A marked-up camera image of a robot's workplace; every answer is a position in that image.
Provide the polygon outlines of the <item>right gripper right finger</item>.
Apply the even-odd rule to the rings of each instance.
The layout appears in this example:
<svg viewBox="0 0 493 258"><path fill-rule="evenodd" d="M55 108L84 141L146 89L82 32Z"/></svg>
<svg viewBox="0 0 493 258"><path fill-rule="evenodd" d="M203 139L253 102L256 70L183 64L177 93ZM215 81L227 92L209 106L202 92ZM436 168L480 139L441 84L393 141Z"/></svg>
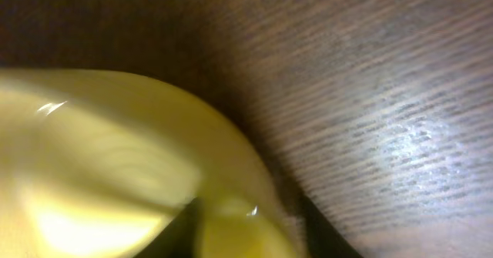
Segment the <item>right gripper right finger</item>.
<svg viewBox="0 0 493 258"><path fill-rule="evenodd" d="M363 258L331 225L313 201L300 196L306 242L312 258Z"/></svg>

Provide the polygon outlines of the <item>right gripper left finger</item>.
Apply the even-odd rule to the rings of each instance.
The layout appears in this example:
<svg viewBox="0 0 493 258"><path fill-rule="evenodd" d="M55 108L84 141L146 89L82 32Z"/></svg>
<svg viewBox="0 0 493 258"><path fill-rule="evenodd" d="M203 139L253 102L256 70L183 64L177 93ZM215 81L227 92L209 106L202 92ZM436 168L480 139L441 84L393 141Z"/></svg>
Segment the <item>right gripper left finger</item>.
<svg viewBox="0 0 493 258"><path fill-rule="evenodd" d="M202 202L195 198L135 258L195 258Z"/></svg>

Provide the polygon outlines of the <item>yellow bowl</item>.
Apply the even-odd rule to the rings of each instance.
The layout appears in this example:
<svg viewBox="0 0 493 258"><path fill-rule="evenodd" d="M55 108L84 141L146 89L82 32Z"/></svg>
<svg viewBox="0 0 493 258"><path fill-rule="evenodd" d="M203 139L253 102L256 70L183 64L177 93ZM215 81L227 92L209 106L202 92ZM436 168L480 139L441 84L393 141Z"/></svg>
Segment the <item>yellow bowl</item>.
<svg viewBox="0 0 493 258"><path fill-rule="evenodd" d="M194 95L125 72L1 71L1 255L304 257L242 132Z"/></svg>

